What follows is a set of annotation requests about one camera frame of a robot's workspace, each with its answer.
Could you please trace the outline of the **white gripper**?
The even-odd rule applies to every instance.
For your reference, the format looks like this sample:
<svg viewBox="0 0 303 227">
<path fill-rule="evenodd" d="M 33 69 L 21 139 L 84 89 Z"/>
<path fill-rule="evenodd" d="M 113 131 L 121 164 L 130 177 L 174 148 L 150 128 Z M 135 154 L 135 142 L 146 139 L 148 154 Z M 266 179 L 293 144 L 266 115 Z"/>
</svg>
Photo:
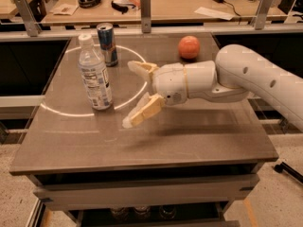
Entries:
<svg viewBox="0 0 303 227">
<path fill-rule="evenodd" d="M 217 85 L 214 61 L 202 61 L 183 65 L 166 64 L 158 67 L 155 63 L 129 61 L 129 69 L 150 83 L 157 93 L 144 94 L 136 106 L 123 119 L 122 127 L 129 129 L 160 113 L 167 105 L 185 103 L 192 98 L 206 98 Z"/>
</svg>

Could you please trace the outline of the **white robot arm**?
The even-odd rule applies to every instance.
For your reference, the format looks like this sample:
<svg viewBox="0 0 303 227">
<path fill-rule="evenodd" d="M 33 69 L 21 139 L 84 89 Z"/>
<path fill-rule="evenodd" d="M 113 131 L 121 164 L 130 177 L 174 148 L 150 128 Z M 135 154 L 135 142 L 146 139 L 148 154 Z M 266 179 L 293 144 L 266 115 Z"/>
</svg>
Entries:
<svg viewBox="0 0 303 227">
<path fill-rule="evenodd" d="M 237 102 L 252 92 L 303 130 L 303 79 L 245 46 L 229 44 L 213 61 L 163 66 L 129 61 L 128 67 L 151 85 L 153 93 L 143 95 L 123 119 L 125 128 L 141 124 L 165 106 L 189 99 Z"/>
</svg>

